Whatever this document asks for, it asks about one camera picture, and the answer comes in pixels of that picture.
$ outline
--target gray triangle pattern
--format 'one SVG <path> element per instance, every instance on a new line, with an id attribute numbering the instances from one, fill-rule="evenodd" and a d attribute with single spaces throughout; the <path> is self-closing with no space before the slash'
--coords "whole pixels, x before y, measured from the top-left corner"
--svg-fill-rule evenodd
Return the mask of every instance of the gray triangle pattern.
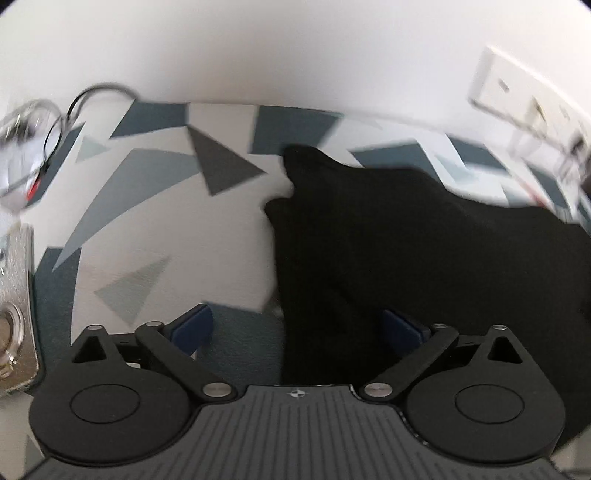
<path id="1" fill-rule="evenodd" d="M 170 257 L 163 258 L 118 278 L 113 283 L 97 290 L 95 295 L 119 318 L 131 326 L 169 260 Z"/>
<path id="2" fill-rule="evenodd" d="M 456 182 L 472 181 L 476 178 L 476 175 L 474 175 L 474 173 L 468 170 L 465 166 L 461 167 L 456 165 L 451 160 L 440 157 L 439 155 L 437 155 L 437 159 Z"/>
<path id="3" fill-rule="evenodd" d="M 476 164 L 495 170 L 507 171 L 506 167 L 486 148 L 449 137 L 458 155 L 465 164 Z"/>
<path id="4" fill-rule="evenodd" d="M 74 308 L 74 292 L 80 264 L 79 248 L 62 263 L 53 269 L 61 248 L 47 248 L 35 271 L 33 289 L 35 314 L 42 322 L 37 322 L 39 349 L 43 357 L 44 369 L 50 374 L 59 362 L 67 356 L 72 335 L 72 310 Z M 27 392 L 33 395 L 43 382 L 30 387 Z"/>
<path id="5" fill-rule="evenodd" d="M 78 151 L 78 156 L 76 157 L 76 163 L 85 161 L 90 157 L 100 155 L 107 151 L 109 151 L 109 149 L 106 146 L 101 145 L 91 137 L 84 137 L 82 139 L 82 145 L 80 145 L 80 150 Z"/>
<path id="6" fill-rule="evenodd" d="M 199 130 L 188 129 L 211 196 L 266 173 Z"/>
<path id="7" fill-rule="evenodd" d="M 587 233 L 591 235 L 591 217 L 589 216 L 583 202 L 579 201 L 577 205 L 577 212 L 579 214 L 579 221 Z"/>
<path id="8" fill-rule="evenodd" d="M 134 148 L 86 209 L 53 269 L 119 215 L 200 171 L 192 155 Z"/>
<path id="9" fill-rule="evenodd" d="M 505 197 L 507 198 L 507 202 L 509 203 L 510 207 L 531 204 L 531 202 L 529 202 L 525 197 L 520 196 L 517 193 L 514 193 L 509 189 L 506 189 L 505 187 L 501 188 L 503 189 L 503 193 L 505 194 Z"/>
<path id="10" fill-rule="evenodd" d="M 31 437 L 27 435 L 25 443 L 25 472 L 31 470 L 35 465 L 41 462 L 45 457 L 39 451 L 35 443 L 31 440 Z"/>
<path id="11" fill-rule="evenodd" d="M 47 172 L 41 177 L 39 188 L 33 195 L 33 198 L 27 203 L 28 207 L 34 203 L 37 203 L 45 195 L 49 185 L 57 175 L 57 172 L 60 170 L 67 156 L 70 154 L 70 151 L 72 150 L 74 143 L 76 143 L 78 135 L 80 135 L 80 131 L 82 130 L 83 126 L 84 124 L 81 124 L 70 130 L 60 148 L 58 148 L 57 151 L 51 156 L 51 162 L 49 163 Z"/>
<path id="12" fill-rule="evenodd" d="M 422 170 L 441 182 L 433 164 L 417 142 L 395 144 L 387 147 L 351 151 L 351 154 L 365 168 L 406 168 Z"/>
<path id="13" fill-rule="evenodd" d="M 535 168 L 533 165 L 530 165 L 530 171 L 534 174 L 534 177 L 538 180 L 539 184 L 542 185 L 542 188 L 548 194 L 550 200 L 552 200 L 557 207 L 566 210 L 570 209 L 566 198 L 564 198 L 564 193 L 562 193 L 560 185 L 553 176 L 539 168 Z"/>
<path id="14" fill-rule="evenodd" d="M 290 144 L 318 147 L 342 116 L 321 110 L 262 105 L 250 153 L 281 155 Z"/>
<path id="15" fill-rule="evenodd" d="M 148 103 L 135 100 L 111 138 L 184 127 L 187 123 L 187 108 L 186 103 Z"/>

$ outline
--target black cloth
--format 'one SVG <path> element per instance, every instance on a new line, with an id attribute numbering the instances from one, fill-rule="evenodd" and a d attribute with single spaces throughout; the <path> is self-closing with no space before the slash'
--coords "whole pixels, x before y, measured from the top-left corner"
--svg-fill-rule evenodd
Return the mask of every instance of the black cloth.
<path id="1" fill-rule="evenodd" d="M 0 0 L 0 14 L 4 12 L 14 0 Z"/>
<path id="2" fill-rule="evenodd" d="M 285 384 L 360 385 L 397 359 L 391 309 L 466 335 L 508 325 L 566 406 L 591 423 L 591 239 L 541 207 L 466 200 L 413 169 L 341 165 L 290 146 L 290 198 L 265 212 L 285 314 Z"/>

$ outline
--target ridged gray surface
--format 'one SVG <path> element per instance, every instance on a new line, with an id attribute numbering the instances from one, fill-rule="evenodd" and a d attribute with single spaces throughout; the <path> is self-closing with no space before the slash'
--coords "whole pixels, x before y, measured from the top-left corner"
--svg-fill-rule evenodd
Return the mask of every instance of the ridged gray surface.
<path id="1" fill-rule="evenodd" d="M 510 468 L 463 465 L 431 451 L 391 407 L 348 387 L 249 387 L 205 407 L 176 444 L 132 465 L 91 469 L 54 459 L 28 480 L 553 480 L 547 460 Z"/>

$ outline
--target electrical outlet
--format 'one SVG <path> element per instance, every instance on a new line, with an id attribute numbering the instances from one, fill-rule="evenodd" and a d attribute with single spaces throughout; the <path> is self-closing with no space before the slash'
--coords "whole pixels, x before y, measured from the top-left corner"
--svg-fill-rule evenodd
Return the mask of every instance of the electrical outlet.
<path id="1" fill-rule="evenodd" d="M 563 151 L 580 134 L 591 145 L 591 116 L 548 79 L 518 60 L 488 47 L 470 101 Z"/>

